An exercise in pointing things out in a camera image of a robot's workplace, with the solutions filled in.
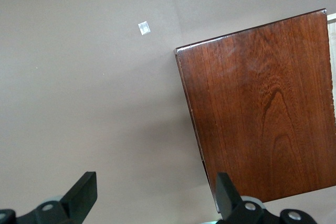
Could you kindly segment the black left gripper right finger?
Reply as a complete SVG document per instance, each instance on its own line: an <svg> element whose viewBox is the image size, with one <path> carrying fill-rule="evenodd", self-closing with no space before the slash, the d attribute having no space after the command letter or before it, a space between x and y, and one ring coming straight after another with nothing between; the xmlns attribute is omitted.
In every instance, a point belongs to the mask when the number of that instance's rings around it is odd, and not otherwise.
<svg viewBox="0 0 336 224"><path fill-rule="evenodd" d="M279 217L258 203L242 200L227 173L217 174L215 198L222 216L218 223L280 223Z"/></svg>

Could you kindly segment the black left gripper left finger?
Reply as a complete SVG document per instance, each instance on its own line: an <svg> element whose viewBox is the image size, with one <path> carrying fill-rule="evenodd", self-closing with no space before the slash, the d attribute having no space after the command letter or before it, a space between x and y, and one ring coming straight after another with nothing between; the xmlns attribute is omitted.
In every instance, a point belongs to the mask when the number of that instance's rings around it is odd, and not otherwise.
<svg viewBox="0 0 336 224"><path fill-rule="evenodd" d="M42 203L16 223L83 223L97 198L97 174L85 172L60 200Z"/></svg>

